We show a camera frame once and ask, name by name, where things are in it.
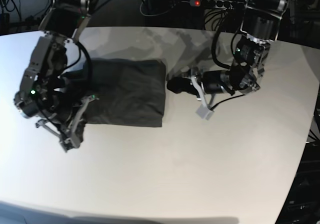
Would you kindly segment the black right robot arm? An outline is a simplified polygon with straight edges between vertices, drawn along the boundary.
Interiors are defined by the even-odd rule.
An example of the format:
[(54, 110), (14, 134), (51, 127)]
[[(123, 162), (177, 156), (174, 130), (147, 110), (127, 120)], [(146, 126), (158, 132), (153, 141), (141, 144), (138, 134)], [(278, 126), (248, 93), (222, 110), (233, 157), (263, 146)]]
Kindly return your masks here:
[(61, 75), (68, 67), (66, 42), (72, 40), (90, 62), (88, 51), (79, 42), (99, 0), (52, 0), (52, 6), (40, 23), (40, 37), (25, 69), (14, 104), (26, 118), (40, 116), (61, 133), (82, 130), (81, 99), (86, 91), (61, 92)]

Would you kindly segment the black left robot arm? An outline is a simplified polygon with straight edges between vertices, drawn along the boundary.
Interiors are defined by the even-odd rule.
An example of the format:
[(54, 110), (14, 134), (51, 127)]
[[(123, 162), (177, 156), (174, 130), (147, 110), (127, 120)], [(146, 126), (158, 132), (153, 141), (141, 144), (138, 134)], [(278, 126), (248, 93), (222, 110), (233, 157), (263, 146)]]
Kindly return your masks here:
[[(218, 67), (216, 71), (200, 71), (194, 67), (167, 82), (167, 89), (175, 94), (188, 93), (201, 98), (202, 95), (240, 92), (246, 95), (260, 89), (264, 76), (264, 63), (269, 55), (271, 43), (276, 41), (282, 19), (290, 0), (244, 0), (222, 21), (211, 43), (211, 57)], [(237, 43), (230, 43), (232, 64), (218, 59), (218, 39), (223, 29), (236, 23)]]

